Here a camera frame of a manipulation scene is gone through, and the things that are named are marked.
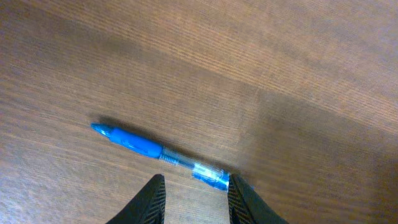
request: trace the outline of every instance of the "blue pen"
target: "blue pen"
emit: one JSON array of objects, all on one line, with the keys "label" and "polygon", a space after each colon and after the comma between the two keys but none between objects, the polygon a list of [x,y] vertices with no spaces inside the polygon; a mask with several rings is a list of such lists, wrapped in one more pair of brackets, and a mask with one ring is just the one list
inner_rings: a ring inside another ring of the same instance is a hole
[{"label": "blue pen", "polygon": [[229,173],[224,170],[201,164],[194,159],[171,150],[170,148],[129,133],[120,128],[95,123],[91,124],[91,127],[103,136],[108,137],[111,142],[120,144],[141,155],[163,160],[175,166],[180,165],[186,167],[192,170],[192,176],[194,178],[202,180],[216,189],[228,190]]}]

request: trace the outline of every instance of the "pen tip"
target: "pen tip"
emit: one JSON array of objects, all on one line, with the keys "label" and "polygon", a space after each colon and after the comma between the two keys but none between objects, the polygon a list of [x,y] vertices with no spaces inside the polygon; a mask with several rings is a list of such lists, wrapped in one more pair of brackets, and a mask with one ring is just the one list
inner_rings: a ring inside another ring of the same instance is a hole
[{"label": "pen tip", "polygon": [[110,137],[113,128],[106,124],[97,124],[92,123],[91,128],[93,128],[96,132],[102,134],[103,136]]}]

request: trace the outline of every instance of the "wooden surface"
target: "wooden surface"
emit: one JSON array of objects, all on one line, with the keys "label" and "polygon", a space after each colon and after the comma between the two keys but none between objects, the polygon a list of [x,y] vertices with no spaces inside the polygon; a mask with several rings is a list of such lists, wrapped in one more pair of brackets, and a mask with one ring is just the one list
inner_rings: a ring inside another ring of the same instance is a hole
[{"label": "wooden surface", "polygon": [[166,223],[228,223],[116,124],[242,172],[291,223],[397,223],[395,1],[2,1],[2,223],[104,223],[154,175]]}]

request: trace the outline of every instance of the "pen grip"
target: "pen grip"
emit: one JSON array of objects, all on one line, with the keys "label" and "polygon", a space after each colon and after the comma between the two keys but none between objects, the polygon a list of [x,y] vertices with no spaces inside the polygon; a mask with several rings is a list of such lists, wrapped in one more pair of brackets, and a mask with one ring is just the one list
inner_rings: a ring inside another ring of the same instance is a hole
[{"label": "pen grip", "polygon": [[119,128],[113,129],[109,140],[136,153],[155,159],[160,157],[163,150],[162,145]]}]

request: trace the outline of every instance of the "wooden table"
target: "wooden table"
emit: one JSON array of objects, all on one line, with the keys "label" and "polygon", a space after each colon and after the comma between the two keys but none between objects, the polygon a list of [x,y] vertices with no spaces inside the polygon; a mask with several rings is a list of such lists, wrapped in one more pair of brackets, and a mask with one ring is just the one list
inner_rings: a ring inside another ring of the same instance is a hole
[{"label": "wooden table", "polygon": [[2,223],[104,223],[154,175],[166,223],[226,194],[90,129],[241,172],[291,223],[398,222],[395,1],[3,1]]}]

